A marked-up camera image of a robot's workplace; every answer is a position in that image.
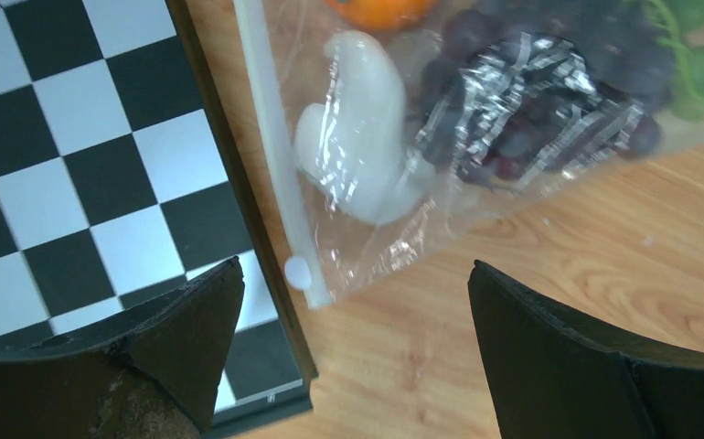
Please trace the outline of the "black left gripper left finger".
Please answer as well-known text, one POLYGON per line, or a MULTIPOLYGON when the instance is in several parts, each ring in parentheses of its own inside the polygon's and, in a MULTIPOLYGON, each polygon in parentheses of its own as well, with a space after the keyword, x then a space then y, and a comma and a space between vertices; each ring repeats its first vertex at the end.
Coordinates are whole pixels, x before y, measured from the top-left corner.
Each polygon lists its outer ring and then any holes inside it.
POLYGON ((230 258, 101 321, 0 350, 0 438, 199 437, 243 293, 230 258))

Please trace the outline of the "clear zip top bag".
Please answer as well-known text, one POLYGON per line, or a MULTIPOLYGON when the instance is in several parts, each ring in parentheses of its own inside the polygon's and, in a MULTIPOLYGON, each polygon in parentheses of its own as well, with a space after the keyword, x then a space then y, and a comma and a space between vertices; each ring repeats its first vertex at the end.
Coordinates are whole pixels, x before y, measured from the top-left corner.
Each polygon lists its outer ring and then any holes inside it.
POLYGON ((704 1, 238 1, 312 308, 625 162, 704 144, 704 1))

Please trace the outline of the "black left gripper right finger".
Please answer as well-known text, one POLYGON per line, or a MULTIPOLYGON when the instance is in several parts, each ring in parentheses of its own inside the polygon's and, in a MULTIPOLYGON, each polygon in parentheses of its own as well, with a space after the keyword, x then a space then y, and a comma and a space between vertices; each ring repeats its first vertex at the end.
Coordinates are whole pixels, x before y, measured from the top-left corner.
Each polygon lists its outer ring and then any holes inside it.
POLYGON ((505 438, 704 438, 704 353, 611 325, 485 262, 468 281, 505 438))

